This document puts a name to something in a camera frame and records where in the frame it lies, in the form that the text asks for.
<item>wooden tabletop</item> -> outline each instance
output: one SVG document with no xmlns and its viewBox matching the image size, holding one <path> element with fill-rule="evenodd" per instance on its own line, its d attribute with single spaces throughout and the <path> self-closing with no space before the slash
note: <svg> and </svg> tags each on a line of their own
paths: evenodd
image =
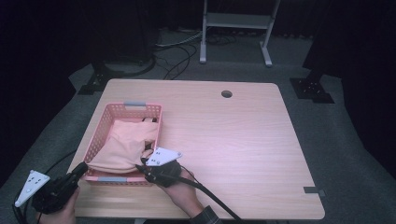
<svg viewBox="0 0 396 224">
<path fill-rule="evenodd" d="M 232 97 L 225 98 L 223 91 Z M 271 83 L 112 79 L 69 171 L 81 161 L 108 103 L 163 106 L 159 147 L 243 219 L 322 219 L 324 209 L 277 85 Z M 92 186 L 81 180 L 78 217 L 187 218 L 158 187 Z M 203 205 L 231 218 L 201 191 Z"/>
</svg>

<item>white metal frame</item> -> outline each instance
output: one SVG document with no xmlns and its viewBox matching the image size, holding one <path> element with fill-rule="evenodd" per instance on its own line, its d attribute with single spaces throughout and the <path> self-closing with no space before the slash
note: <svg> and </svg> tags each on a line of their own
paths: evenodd
<svg viewBox="0 0 396 224">
<path fill-rule="evenodd" d="M 265 60 L 265 65 L 271 67 L 272 61 L 270 54 L 268 53 L 267 45 L 270 38 L 276 13 L 280 5 L 280 0 L 276 0 L 273 12 L 271 15 L 242 15 L 242 14 L 228 14 L 228 13 L 211 13 L 207 12 L 207 0 L 204 4 L 204 19 L 202 26 L 202 41 L 200 51 L 200 63 L 206 63 L 206 29 L 209 26 L 217 27 L 236 27 L 236 28 L 251 28 L 251 29 L 263 29 L 265 37 L 263 41 L 260 41 L 260 47 L 262 49 L 262 56 Z"/>
</svg>

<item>towel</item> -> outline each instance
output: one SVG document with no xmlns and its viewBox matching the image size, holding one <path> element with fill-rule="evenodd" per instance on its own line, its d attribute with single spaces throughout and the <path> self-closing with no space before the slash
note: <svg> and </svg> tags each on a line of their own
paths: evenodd
<svg viewBox="0 0 396 224">
<path fill-rule="evenodd" d="M 115 120 L 106 143 L 87 164 L 94 170 L 113 174 L 136 171 L 135 166 L 142 164 L 140 159 L 152 153 L 152 149 L 145 147 L 155 141 L 157 130 L 156 122 Z"/>
</svg>

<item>person's left hand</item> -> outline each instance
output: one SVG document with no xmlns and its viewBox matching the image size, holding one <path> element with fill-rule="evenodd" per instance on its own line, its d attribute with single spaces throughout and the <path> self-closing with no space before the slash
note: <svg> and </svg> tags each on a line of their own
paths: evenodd
<svg viewBox="0 0 396 224">
<path fill-rule="evenodd" d="M 56 213 L 45 215 L 40 217 L 40 214 L 36 214 L 36 218 L 40 218 L 41 224 L 76 224 L 75 216 L 75 204 L 79 194 L 79 188 L 77 188 L 74 194 L 70 197 L 64 208 Z"/>
</svg>

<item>pink basket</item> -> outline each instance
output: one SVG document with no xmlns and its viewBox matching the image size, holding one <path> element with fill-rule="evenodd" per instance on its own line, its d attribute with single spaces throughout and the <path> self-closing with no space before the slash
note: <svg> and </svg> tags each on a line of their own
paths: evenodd
<svg viewBox="0 0 396 224">
<path fill-rule="evenodd" d="M 85 162 L 90 162 L 105 144 L 115 120 L 138 122 L 145 118 L 156 119 L 159 123 L 156 140 L 153 148 L 157 148 L 160 129 L 162 126 L 162 107 L 155 104 L 142 102 L 125 102 L 108 104 L 96 127 L 95 133 L 84 156 Z M 91 168 L 81 178 L 94 185 L 118 186 L 151 186 L 143 174 L 131 172 L 128 174 L 111 174 L 100 172 Z"/>
</svg>

